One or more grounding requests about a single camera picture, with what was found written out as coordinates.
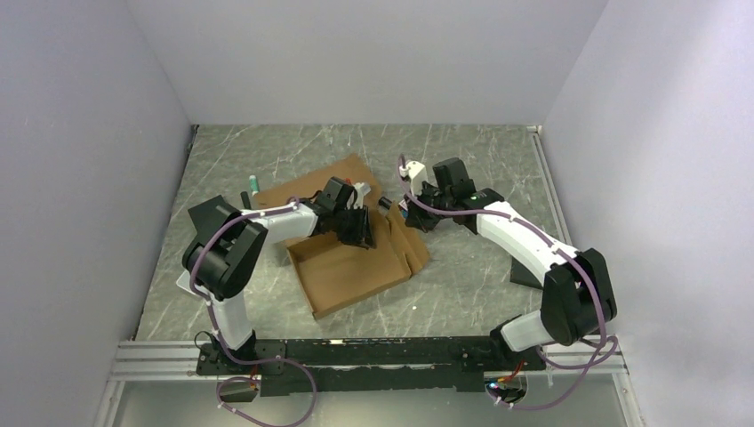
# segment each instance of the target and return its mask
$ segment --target wire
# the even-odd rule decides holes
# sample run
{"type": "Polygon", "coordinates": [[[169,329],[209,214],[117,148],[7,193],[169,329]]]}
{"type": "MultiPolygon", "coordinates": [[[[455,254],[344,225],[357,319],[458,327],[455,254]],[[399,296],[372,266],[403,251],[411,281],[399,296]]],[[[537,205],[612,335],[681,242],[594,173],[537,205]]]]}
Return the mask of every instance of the wire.
{"type": "Polygon", "coordinates": [[[300,200],[298,197],[294,196],[288,199],[288,202],[286,205],[280,206],[280,207],[273,207],[270,209],[264,209],[260,211],[254,211],[251,213],[247,213],[244,215],[240,215],[228,222],[226,222],[222,227],[220,227],[219,230],[217,230],[213,236],[207,241],[207,244],[205,247],[202,248],[201,251],[199,251],[199,256],[197,257],[197,261],[194,263],[194,268],[191,269],[191,276],[188,281],[189,287],[191,288],[191,291],[195,294],[201,296],[204,298],[208,304],[207,304],[207,312],[210,316],[210,322],[212,322],[213,326],[213,332],[215,332],[215,337],[217,338],[217,341],[220,343],[220,346],[222,347],[223,352],[225,352],[225,355],[233,361],[234,363],[238,365],[247,365],[247,366],[255,366],[255,365],[261,365],[263,363],[271,363],[271,362],[282,362],[287,365],[293,365],[294,367],[299,368],[303,373],[307,376],[309,379],[309,382],[311,383],[311,390],[312,390],[312,397],[311,397],[311,404],[309,405],[309,409],[307,410],[306,414],[304,414],[298,421],[282,426],[275,426],[273,424],[267,424],[264,423],[248,414],[246,414],[243,411],[240,411],[231,405],[228,405],[227,403],[222,401],[221,391],[222,388],[228,384],[228,383],[237,383],[237,382],[251,382],[251,383],[257,383],[256,380],[249,379],[248,377],[244,376],[234,376],[231,377],[222,383],[218,384],[215,396],[217,398],[217,401],[219,403],[218,407],[222,407],[223,409],[236,414],[242,418],[244,418],[246,421],[255,423],[257,425],[260,425],[261,427],[295,427],[297,425],[301,425],[304,423],[314,412],[314,406],[317,403],[317,384],[314,381],[314,376],[310,373],[310,371],[299,362],[296,362],[295,360],[290,359],[259,359],[259,360],[241,360],[230,352],[230,348],[228,347],[228,343],[225,341],[225,337],[222,336],[222,331],[220,330],[220,326],[217,322],[217,317],[214,314],[213,309],[213,298],[206,293],[205,291],[199,290],[197,288],[197,273],[199,272],[199,267],[202,265],[202,262],[204,262],[205,257],[209,253],[210,249],[214,246],[215,243],[217,243],[218,240],[220,240],[220,237],[222,237],[223,234],[225,234],[226,231],[228,231],[231,227],[236,225],[237,223],[245,220],[251,220],[255,218],[260,218],[262,216],[270,216],[270,215],[280,215],[280,214],[288,214],[292,211],[295,211],[298,209],[300,200]]]}
{"type": "Polygon", "coordinates": [[[516,378],[516,375],[518,375],[519,372],[521,372],[521,368],[524,367],[524,360],[521,360],[518,362],[518,365],[516,365],[516,369],[513,370],[513,373],[507,376],[501,376],[497,379],[498,383],[507,383],[513,378],[516,378]]]}
{"type": "Polygon", "coordinates": [[[317,196],[319,196],[319,194],[320,194],[321,192],[322,192],[322,190],[321,190],[321,189],[318,189],[317,191],[315,191],[315,192],[314,192],[314,195],[313,195],[312,197],[306,197],[306,199],[307,199],[307,200],[310,200],[310,201],[314,201],[314,199],[315,199],[315,198],[317,198],[317,196]]]}
{"type": "Polygon", "coordinates": [[[259,365],[254,365],[254,368],[252,368],[252,372],[249,374],[249,379],[251,380],[250,383],[252,385],[252,389],[258,390],[259,387],[257,387],[257,384],[254,380],[254,376],[257,375],[257,371],[259,370],[259,365]]]}
{"type": "Polygon", "coordinates": [[[197,332],[197,334],[196,334],[196,335],[194,335],[194,347],[197,347],[197,348],[198,348],[199,350],[202,350],[202,348],[201,348],[201,347],[199,347],[199,344],[197,344],[197,338],[198,338],[198,337],[199,337],[199,335],[201,335],[201,334],[206,334],[206,335],[207,335],[207,337],[209,337],[209,339],[210,339],[210,340],[212,340],[212,336],[210,335],[210,333],[209,333],[209,332],[207,332],[207,331],[199,331],[199,332],[197,332]]]}
{"type": "Polygon", "coordinates": [[[495,384],[494,387],[486,387],[485,392],[496,406],[506,403],[510,407],[510,405],[518,403],[524,398],[526,388],[509,387],[507,384],[495,384]]]}
{"type": "MultiPolygon", "coordinates": [[[[416,196],[414,196],[411,193],[411,189],[409,189],[406,186],[406,183],[401,178],[401,169],[405,169],[405,156],[403,154],[398,156],[398,161],[397,161],[398,183],[403,189],[405,196],[408,197],[409,200],[411,200],[415,205],[417,205],[421,209],[424,209],[425,211],[431,214],[434,213],[435,215],[443,215],[443,216],[464,216],[464,215],[480,215],[480,214],[481,215],[497,215],[509,221],[511,220],[510,215],[504,212],[490,211],[490,210],[485,210],[485,209],[444,211],[441,209],[436,209],[432,206],[425,205],[418,198],[416,198],[416,196]]],[[[512,221],[532,231],[532,233],[534,233],[538,238],[540,238],[543,242],[545,242],[545,244],[549,246],[550,248],[552,248],[555,245],[555,242],[552,239],[550,239],[550,237],[547,234],[539,230],[536,226],[532,225],[532,223],[526,220],[523,220],[522,218],[513,218],[512,221]]],[[[563,258],[564,260],[566,260],[568,264],[570,264],[571,267],[573,267],[574,270],[576,270],[579,276],[581,276],[584,285],[587,287],[587,290],[590,293],[591,299],[594,303],[594,309],[597,314],[597,322],[598,322],[598,329],[599,329],[599,343],[593,343],[593,342],[588,342],[586,340],[583,340],[583,341],[586,341],[589,346],[594,347],[595,350],[592,353],[589,362],[583,365],[567,367],[569,369],[583,369],[583,370],[579,374],[579,376],[576,377],[576,380],[571,385],[571,387],[569,387],[568,390],[566,390],[559,398],[544,405],[538,405],[538,406],[532,406],[532,407],[515,407],[515,409],[519,409],[519,410],[538,411],[538,410],[543,410],[543,409],[550,409],[551,407],[555,407],[559,405],[564,400],[566,400],[571,395],[571,393],[574,392],[574,390],[576,390],[576,387],[578,387],[579,384],[582,383],[582,381],[584,380],[584,377],[589,372],[590,368],[605,361],[607,358],[612,356],[618,348],[618,338],[616,336],[611,336],[609,341],[612,342],[613,347],[610,350],[608,350],[607,353],[602,358],[597,359],[597,356],[600,350],[602,350],[608,343],[605,313],[602,311],[602,304],[599,301],[599,295],[597,294],[597,289],[595,288],[594,283],[592,282],[589,274],[587,274],[587,272],[584,271],[584,268],[582,268],[582,266],[579,265],[578,262],[576,262],[573,258],[571,258],[570,255],[568,255],[566,252],[564,252],[562,249],[559,249],[559,248],[556,248],[555,253],[559,255],[561,258],[563,258]]],[[[552,360],[547,359],[547,357],[545,357],[545,355],[541,353],[541,350],[539,349],[537,350],[542,360],[544,360],[551,366],[564,368],[563,365],[559,365],[558,363],[555,363],[552,360]]]]}

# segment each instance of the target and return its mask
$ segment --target small white part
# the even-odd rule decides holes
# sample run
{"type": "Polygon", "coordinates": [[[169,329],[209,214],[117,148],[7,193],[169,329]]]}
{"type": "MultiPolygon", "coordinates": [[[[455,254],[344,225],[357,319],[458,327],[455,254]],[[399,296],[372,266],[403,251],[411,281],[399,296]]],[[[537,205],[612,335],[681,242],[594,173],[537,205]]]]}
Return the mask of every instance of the small white part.
{"type": "Polygon", "coordinates": [[[411,194],[419,196],[421,194],[421,183],[429,181],[427,166],[412,160],[406,163],[405,167],[407,169],[406,176],[411,183],[411,194]]]}
{"type": "Polygon", "coordinates": [[[552,379],[552,371],[553,367],[550,365],[547,365],[545,370],[547,371],[547,388],[551,389],[553,385],[555,385],[555,381],[552,379]]]}
{"type": "MultiPolygon", "coordinates": [[[[485,206],[487,211],[497,211],[524,219],[513,209],[508,202],[495,202],[485,206]]],[[[548,244],[540,239],[531,230],[521,224],[507,221],[497,215],[477,215],[477,231],[483,238],[488,238],[498,246],[505,249],[513,258],[531,271],[540,283],[544,283],[544,275],[550,270],[552,264],[564,264],[559,255],[553,254],[548,244]]],[[[557,241],[549,236],[552,242],[556,242],[569,256],[576,256],[576,248],[557,241]]]]}
{"type": "Polygon", "coordinates": [[[555,341],[544,328],[538,310],[505,324],[501,333],[505,343],[513,351],[523,351],[535,345],[555,341]]]}
{"type": "Polygon", "coordinates": [[[354,202],[354,207],[360,208],[364,206],[364,196],[372,191],[372,187],[369,186],[368,182],[357,182],[354,184],[354,189],[356,190],[356,201],[354,202]]]}
{"type": "Polygon", "coordinates": [[[175,284],[178,285],[179,288],[183,289],[184,291],[188,292],[189,294],[192,294],[194,296],[201,296],[205,297],[209,295],[209,291],[207,291],[203,286],[197,285],[197,291],[198,293],[191,290],[191,285],[189,284],[191,280],[191,273],[188,270],[184,270],[180,276],[178,277],[178,280],[175,281],[175,284]]]}

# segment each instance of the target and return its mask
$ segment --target cable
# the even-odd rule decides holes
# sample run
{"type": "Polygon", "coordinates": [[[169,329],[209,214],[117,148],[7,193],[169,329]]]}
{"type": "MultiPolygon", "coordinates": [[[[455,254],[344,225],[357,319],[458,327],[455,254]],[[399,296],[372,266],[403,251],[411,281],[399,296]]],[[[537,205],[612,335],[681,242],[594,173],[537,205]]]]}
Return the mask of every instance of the cable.
{"type": "Polygon", "coordinates": [[[261,427],[295,427],[297,425],[301,425],[302,423],[304,423],[311,416],[312,412],[314,412],[314,406],[317,403],[317,384],[314,381],[314,376],[312,376],[310,371],[304,365],[290,359],[241,360],[233,356],[233,354],[230,352],[230,348],[228,347],[228,343],[225,341],[225,338],[222,336],[222,332],[220,331],[217,318],[215,317],[214,309],[212,306],[212,301],[213,301],[212,297],[209,294],[206,294],[205,292],[200,291],[197,288],[197,273],[199,272],[199,266],[202,265],[202,262],[205,260],[205,257],[209,253],[210,249],[214,246],[215,243],[217,243],[218,240],[220,240],[220,237],[222,237],[222,235],[225,234],[225,232],[228,231],[231,227],[233,227],[234,225],[236,225],[237,223],[241,221],[260,218],[262,216],[287,214],[289,212],[297,210],[299,203],[300,203],[300,200],[297,197],[291,197],[288,199],[288,202],[286,205],[283,205],[280,207],[274,207],[270,209],[264,209],[260,211],[254,211],[252,213],[240,215],[226,222],[222,227],[220,227],[219,230],[217,230],[213,234],[213,236],[209,239],[209,241],[207,241],[206,246],[203,247],[202,250],[199,252],[197,261],[194,263],[194,268],[191,269],[191,276],[188,282],[191,288],[191,291],[193,291],[195,294],[201,296],[202,298],[205,299],[205,301],[207,301],[207,312],[209,313],[210,321],[212,322],[212,325],[213,325],[214,336],[217,338],[218,342],[220,343],[220,346],[222,347],[223,352],[228,357],[228,359],[230,359],[231,361],[233,361],[234,363],[238,365],[248,365],[248,366],[261,365],[263,363],[271,363],[271,362],[282,362],[288,365],[293,365],[294,367],[298,367],[308,377],[309,382],[311,383],[311,390],[312,390],[311,405],[309,405],[309,409],[307,410],[306,414],[304,414],[301,417],[301,419],[299,419],[298,421],[294,423],[286,424],[286,425],[281,425],[281,426],[275,426],[273,424],[264,423],[244,413],[243,411],[237,410],[236,408],[222,401],[221,390],[223,386],[225,386],[227,383],[237,383],[240,381],[244,381],[244,382],[250,382],[250,383],[256,384],[257,383],[256,380],[249,379],[244,376],[234,376],[218,384],[217,389],[216,389],[216,397],[219,403],[218,408],[222,407],[226,409],[227,411],[244,418],[246,421],[250,421],[252,423],[260,425],[261,427]]]}
{"type": "Polygon", "coordinates": [[[514,369],[513,372],[510,375],[502,376],[502,377],[498,378],[497,382],[498,383],[507,383],[507,382],[513,380],[513,378],[516,378],[516,375],[518,375],[518,373],[521,372],[521,369],[523,367],[524,367],[524,360],[521,360],[520,362],[518,362],[518,365],[516,365],[516,369],[514,369]]]}
{"type": "MultiPolygon", "coordinates": [[[[400,183],[401,188],[403,189],[403,192],[406,197],[408,197],[409,200],[411,200],[415,205],[420,207],[421,209],[424,209],[425,211],[435,214],[435,215],[442,215],[442,216],[463,216],[463,215],[497,215],[505,218],[506,220],[510,221],[510,215],[504,212],[498,212],[498,211],[488,211],[485,209],[472,209],[472,210],[462,210],[462,211],[444,211],[440,209],[436,209],[432,206],[428,206],[423,204],[421,201],[419,201],[416,196],[414,196],[411,193],[411,189],[409,189],[403,178],[401,177],[401,169],[405,170],[405,156],[403,154],[398,156],[397,161],[397,174],[398,174],[398,182],[400,183]]],[[[547,246],[552,248],[555,245],[555,242],[550,239],[548,235],[546,235],[543,231],[539,230],[536,226],[532,225],[532,223],[522,219],[522,218],[514,218],[513,221],[528,230],[532,231],[538,238],[540,238],[547,246]]],[[[550,403],[544,404],[544,405],[538,405],[533,407],[515,407],[515,409],[519,410],[525,410],[525,411],[536,411],[536,410],[543,410],[543,409],[549,409],[551,407],[555,407],[559,405],[561,402],[563,402],[565,399],[567,399],[571,393],[574,392],[576,387],[578,387],[579,384],[583,381],[586,374],[589,372],[590,368],[597,365],[600,362],[605,361],[607,358],[612,356],[617,347],[618,347],[618,338],[615,336],[611,336],[611,342],[613,343],[613,347],[604,355],[602,358],[597,360],[597,355],[599,354],[599,351],[602,350],[607,342],[607,331],[606,331],[606,322],[605,322],[605,313],[602,311],[602,304],[599,302],[599,295],[597,294],[597,289],[594,286],[594,283],[591,281],[591,278],[589,277],[589,274],[587,274],[586,271],[584,271],[584,268],[582,268],[581,265],[579,265],[578,262],[576,262],[573,258],[571,258],[570,255],[568,255],[566,252],[564,252],[562,249],[556,248],[555,253],[565,259],[568,264],[571,265],[571,267],[576,270],[576,272],[581,276],[584,285],[586,285],[587,290],[590,293],[591,299],[594,302],[594,308],[595,312],[597,314],[597,321],[598,321],[598,329],[599,329],[599,343],[593,343],[588,342],[589,346],[594,347],[594,353],[592,353],[591,358],[589,362],[583,365],[570,367],[571,369],[583,369],[583,371],[579,374],[579,376],[576,378],[576,381],[571,385],[571,387],[568,388],[559,398],[551,401],[550,403]]],[[[559,365],[558,363],[553,362],[552,360],[547,359],[544,354],[541,353],[541,351],[538,351],[538,354],[540,354],[540,357],[545,362],[549,363],[551,366],[558,367],[558,368],[564,368],[563,365],[559,365]]]]}
{"type": "Polygon", "coordinates": [[[212,340],[212,335],[207,331],[199,331],[196,335],[194,335],[194,347],[198,348],[199,350],[202,350],[201,347],[199,347],[199,344],[197,344],[197,338],[201,334],[207,334],[207,337],[209,337],[210,340],[212,340]]]}
{"type": "Polygon", "coordinates": [[[251,380],[250,383],[252,384],[252,389],[254,389],[255,391],[259,389],[256,382],[254,381],[254,376],[257,375],[257,372],[259,372],[259,365],[254,365],[252,372],[249,374],[249,380],[251,380]]]}

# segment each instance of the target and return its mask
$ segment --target cardboard box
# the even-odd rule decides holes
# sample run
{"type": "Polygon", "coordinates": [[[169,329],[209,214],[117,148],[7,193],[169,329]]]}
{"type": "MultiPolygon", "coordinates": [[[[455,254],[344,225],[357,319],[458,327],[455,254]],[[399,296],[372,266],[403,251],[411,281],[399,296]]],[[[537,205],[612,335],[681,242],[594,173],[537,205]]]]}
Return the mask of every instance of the cardboard box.
{"type": "Polygon", "coordinates": [[[323,318],[344,307],[405,282],[429,260],[429,251],[417,230],[406,227],[393,205],[387,215],[377,207],[381,187],[369,167],[351,155],[323,169],[308,173],[255,197],[260,208],[282,205],[291,195],[312,195],[337,176],[352,182],[368,182],[365,197],[376,247],[345,246],[334,233],[288,241],[287,252],[307,297],[314,318],[323,318]]]}

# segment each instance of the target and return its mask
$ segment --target gray floor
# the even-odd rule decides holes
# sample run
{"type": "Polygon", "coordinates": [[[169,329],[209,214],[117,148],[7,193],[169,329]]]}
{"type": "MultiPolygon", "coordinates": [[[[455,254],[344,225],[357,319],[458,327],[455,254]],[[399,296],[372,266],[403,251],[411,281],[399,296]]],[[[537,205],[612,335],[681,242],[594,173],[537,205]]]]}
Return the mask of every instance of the gray floor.
{"type": "MultiPolygon", "coordinates": [[[[540,405],[559,397],[575,375],[556,376],[548,388],[544,376],[529,380],[530,396],[520,405],[540,405]]],[[[127,383],[116,415],[116,427],[205,427],[252,425],[218,410],[214,383],[127,383]]],[[[311,393],[258,398],[234,404],[248,415],[276,425],[302,416],[311,393]]],[[[454,390],[401,390],[320,393],[310,427],[384,426],[594,426],[624,427],[621,406],[610,375],[590,375],[567,401],[546,411],[510,411],[495,407],[484,393],[454,390]]]]}
{"type": "MultiPolygon", "coordinates": [[[[460,157],[478,188],[496,189],[527,219],[560,238],[541,165],[523,126],[200,126],[137,339],[186,340],[210,326],[204,305],[175,285],[180,257],[195,233],[187,208],[218,194],[240,207],[238,194],[248,188],[252,173],[268,188],[349,153],[371,166],[391,198],[399,196],[394,173],[398,153],[428,166],[460,157]]],[[[258,336],[487,334],[503,320],[539,308],[538,291],[508,282],[510,257],[498,246],[452,222],[422,236],[431,259],[420,274],[318,321],[311,317],[293,269],[264,254],[245,289],[258,336]]]]}

